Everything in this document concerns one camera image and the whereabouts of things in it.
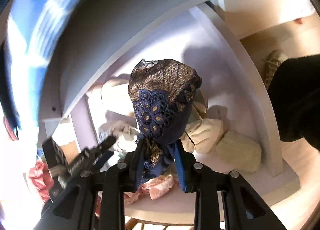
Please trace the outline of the pale green knitted sock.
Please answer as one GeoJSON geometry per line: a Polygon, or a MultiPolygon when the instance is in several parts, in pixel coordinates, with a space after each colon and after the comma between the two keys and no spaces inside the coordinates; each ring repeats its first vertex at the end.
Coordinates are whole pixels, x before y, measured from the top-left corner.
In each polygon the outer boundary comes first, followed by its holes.
{"type": "Polygon", "coordinates": [[[244,135],[228,131],[215,148],[221,159],[235,169],[249,173],[259,170],[262,148],[260,144],[244,135]]]}

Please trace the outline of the navy lace fabric piece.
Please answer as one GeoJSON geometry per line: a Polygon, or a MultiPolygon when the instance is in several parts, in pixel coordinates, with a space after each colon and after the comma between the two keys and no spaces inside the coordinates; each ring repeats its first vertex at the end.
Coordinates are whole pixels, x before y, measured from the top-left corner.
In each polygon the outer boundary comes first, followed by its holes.
{"type": "Polygon", "coordinates": [[[175,161],[175,143],[189,121],[202,79],[173,59],[141,60],[132,70],[128,94],[144,142],[141,182],[161,176],[175,161]]]}

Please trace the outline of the red pink cloth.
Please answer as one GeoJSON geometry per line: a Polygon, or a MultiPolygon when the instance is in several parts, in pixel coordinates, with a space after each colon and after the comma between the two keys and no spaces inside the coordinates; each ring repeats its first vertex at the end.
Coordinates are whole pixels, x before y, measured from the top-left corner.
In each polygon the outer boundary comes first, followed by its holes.
{"type": "Polygon", "coordinates": [[[45,203],[50,199],[49,191],[54,186],[46,163],[38,160],[28,172],[29,181],[37,190],[41,200],[45,203]]]}

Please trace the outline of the cream beige garment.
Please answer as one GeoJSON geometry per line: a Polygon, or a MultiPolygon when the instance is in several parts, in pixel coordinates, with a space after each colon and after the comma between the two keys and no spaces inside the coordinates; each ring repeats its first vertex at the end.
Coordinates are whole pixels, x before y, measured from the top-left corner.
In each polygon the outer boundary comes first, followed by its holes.
{"type": "Polygon", "coordinates": [[[180,137],[186,152],[198,154],[210,153],[227,131],[227,125],[220,119],[203,118],[206,107],[195,101],[191,109],[189,121],[180,137]]]}

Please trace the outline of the white crumpled cloth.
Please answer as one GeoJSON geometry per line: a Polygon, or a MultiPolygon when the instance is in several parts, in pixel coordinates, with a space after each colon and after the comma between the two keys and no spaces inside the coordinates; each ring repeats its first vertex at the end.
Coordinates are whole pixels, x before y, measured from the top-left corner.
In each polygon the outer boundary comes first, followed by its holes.
{"type": "Polygon", "coordinates": [[[108,136],[114,136],[116,142],[111,149],[126,154],[136,149],[136,139],[139,134],[136,119],[107,110],[106,122],[98,128],[99,142],[108,136]]]}

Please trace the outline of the white sneaker shoe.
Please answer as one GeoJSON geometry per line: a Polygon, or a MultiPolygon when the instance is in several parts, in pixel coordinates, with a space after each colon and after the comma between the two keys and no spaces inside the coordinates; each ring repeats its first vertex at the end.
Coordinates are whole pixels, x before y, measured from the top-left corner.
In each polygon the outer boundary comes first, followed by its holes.
{"type": "Polygon", "coordinates": [[[264,59],[264,85],[266,89],[269,88],[272,79],[280,67],[280,65],[288,60],[288,56],[281,50],[272,51],[266,59],[264,59]]]}

